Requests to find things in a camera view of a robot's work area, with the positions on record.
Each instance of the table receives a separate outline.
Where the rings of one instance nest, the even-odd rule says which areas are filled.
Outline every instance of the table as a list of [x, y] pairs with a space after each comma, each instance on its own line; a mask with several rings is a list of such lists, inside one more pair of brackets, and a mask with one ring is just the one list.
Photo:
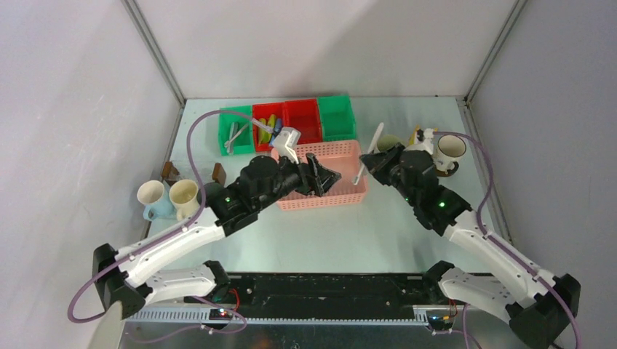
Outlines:
[[[290, 98], [204, 99], [186, 103], [170, 161], [181, 174], [191, 172], [186, 155], [189, 127], [202, 114], [219, 108], [272, 103]], [[409, 138], [416, 124], [442, 131], [464, 132], [454, 97], [359, 97], [351, 99], [357, 120], [357, 137], [366, 149], [383, 122], [383, 135]], [[255, 154], [221, 156], [218, 148], [218, 116], [197, 126], [191, 145], [196, 165], [204, 175], [220, 162], [231, 183]], [[455, 175], [441, 179], [472, 206], [484, 196], [471, 151], [460, 161]], [[483, 219], [489, 228], [488, 211]], [[149, 234], [175, 223], [155, 220]], [[447, 260], [468, 272], [488, 272], [467, 251], [435, 232], [424, 229], [412, 209], [392, 187], [369, 179], [369, 191], [361, 204], [283, 212], [276, 205], [259, 214], [257, 222], [215, 243], [200, 247], [166, 269], [189, 268], [206, 260], [218, 260], [227, 271], [266, 273], [421, 273]]]

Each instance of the storage bin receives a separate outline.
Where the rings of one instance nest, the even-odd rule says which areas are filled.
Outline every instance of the storage bin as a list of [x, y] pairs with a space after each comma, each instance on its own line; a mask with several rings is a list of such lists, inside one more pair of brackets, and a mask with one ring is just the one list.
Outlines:
[[356, 118], [349, 96], [317, 98], [324, 142], [356, 139]]
[[320, 143], [322, 122], [319, 119], [317, 100], [289, 100], [283, 103], [283, 126], [300, 131], [298, 144]]
[[[282, 119], [283, 103], [255, 104], [252, 107], [252, 116], [257, 120], [265, 119], [267, 123], [270, 115], [272, 114], [276, 115], [277, 119]], [[252, 138], [253, 142], [255, 143], [255, 151], [270, 151], [272, 149], [272, 147], [268, 143], [259, 144], [259, 127], [253, 126]]]
[[[245, 113], [247, 115], [252, 115], [252, 108], [250, 105], [243, 105], [240, 107], [230, 107], [230, 108], [221, 108], [222, 111], [237, 111], [240, 113]], [[232, 114], [220, 114], [218, 118], [218, 146], [220, 148], [220, 154], [223, 156], [229, 155], [227, 153], [227, 148], [225, 147], [225, 142], [229, 140], [229, 129], [231, 125], [237, 122], [238, 123], [238, 131], [245, 125], [249, 124], [248, 128], [245, 129], [238, 138], [234, 140], [234, 155], [239, 154], [248, 154], [255, 152], [255, 145], [253, 144], [252, 139], [252, 129], [254, 127], [250, 121], [247, 119]]]

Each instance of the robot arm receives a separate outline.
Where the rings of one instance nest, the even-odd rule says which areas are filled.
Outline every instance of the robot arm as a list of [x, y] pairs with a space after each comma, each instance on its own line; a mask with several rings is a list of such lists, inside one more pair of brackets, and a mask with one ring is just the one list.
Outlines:
[[[575, 315], [581, 285], [568, 274], [555, 277], [498, 234], [488, 231], [484, 235], [471, 205], [439, 184], [431, 157], [432, 132], [419, 132], [418, 136], [419, 142], [407, 148], [398, 144], [385, 153], [360, 158], [378, 182], [399, 191], [423, 227], [471, 252], [488, 265], [498, 280], [483, 281], [441, 261], [425, 274], [427, 287], [509, 323], [513, 332], [531, 348], [547, 348], [569, 320], [558, 301], [538, 282], [538, 277], [548, 282]], [[515, 257], [527, 263], [536, 274], [533, 276], [524, 269]]]
[[[278, 145], [277, 150], [284, 154], [278, 163], [271, 157], [257, 156], [226, 188], [207, 184], [207, 206], [197, 212], [199, 216], [194, 220], [187, 217], [156, 236], [117, 251], [109, 244], [98, 247], [94, 252], [93, 275], [129, 256], [128, 261], [96, 281], [103, 307], [107, 310], [120, 301], [122, 316], [127, 318], [153, 302], [191, 295], [208, 295], [216, 301], [227, 294], [229, 279], [218, 262], [208, 261], [185, 270], [160, 270], [183, 255], [255, 222], [259, 212], [293, 191], [303, 195], [326, 194], [341, 175], [322, 167], [313, 154], [307, 154], [306, 163], [300, 163], [292, 150], [298, 138], [296, 130], [284, 127], [275, 139], [275, 147]], [[172, 235], [178, 228], [182, 231]], [[162, 236], [171, 237], [132, 255]]]

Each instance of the coffee mug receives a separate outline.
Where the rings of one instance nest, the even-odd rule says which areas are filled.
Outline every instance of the coffee mug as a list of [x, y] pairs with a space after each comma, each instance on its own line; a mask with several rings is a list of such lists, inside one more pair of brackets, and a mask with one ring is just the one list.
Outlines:
[[170, 200], [175, 206], [178, 221], [194, 214], [199, 208], [197, 183], [193, 180], [178, 180], [170, 189]]
[[437, 171], [453, 175], [458, 169], [458, 160], [467, 152], [467, 144], [459, 137], [445, 135], [437, 141], [433, 160]]
[[158, 180], [143, 183], [137, 190], [137, 200], [146, 206], [143, 210], [145, 220], [152, 221], [159, 217], [173, 216], [174, 206], [170, 201], [170, 196], [163, 183]]

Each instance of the plastic basket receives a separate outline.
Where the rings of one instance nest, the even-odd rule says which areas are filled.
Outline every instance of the plastic basket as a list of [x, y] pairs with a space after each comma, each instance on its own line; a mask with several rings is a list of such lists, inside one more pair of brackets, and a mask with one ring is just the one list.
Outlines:
[[[315, 154], [321, 165], [339, 172], [342, 178], [321, 198], [299, 193], [285, 196], [276, 202], [282, 210], [358, 204], [366, 196], [368, 192], [366, 176], [362, 177], [358, 185], [351, 182], [360, 170], [359, 156], [362, 152], [357, 140], [302, 144], [296, 146], [295, 152], [302, 162], [306, 162], [307, 153]], [[275, 160], [279, 159], [276, 149], [272, 150], [272, 157]]]
[[[240, 113], [245, 113], [248, 115], [252, 115], [252, 107], [250, 105], [243, 105], [241, 107], [231, 107], [231, 108], [221, 108], [222, 111], [238, 111]], [[220, 154], [223, 156], [229, 155], [227, 153], [227, 149], [225, 148], [225, 142], [229, 139], [229, 129], [231, 125], [237, 122], [238, 130], [240, 130], [245, 124], [249, 124], [250, 121], [247, 119], [232, 114], [221, 114], [218, 118], [218, 147], [220, 149]], [[253, 125], [250, 124], [246, 130], [244, 130], [238, 138], [234, 140], [234, 154], [248, 154], [255, 152], [255, 145], [252, 140], [252, 128]]]
[[317, 98], [324, 142], [356, 139], [356, 118], [349, 96]]

